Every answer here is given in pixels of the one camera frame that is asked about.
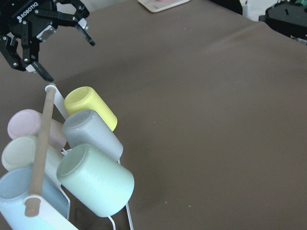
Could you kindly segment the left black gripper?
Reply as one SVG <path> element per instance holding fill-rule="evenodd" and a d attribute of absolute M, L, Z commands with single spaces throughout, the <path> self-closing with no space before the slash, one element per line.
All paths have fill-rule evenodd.
<path fill-rule="evenodd" d="M 12 69 L 37 72 L 45 81 L 53 77 L 35 59 L 21 58 L 17 53 L 18 41 L 31 46 L 44 42 L 47 30 L 52 32 L 58 26 L 75 27 L 94 46 L 87 33 L 86 18 L 89 11 L 80 0 L 2 0 L 0 2 L 0 52 Z"/>

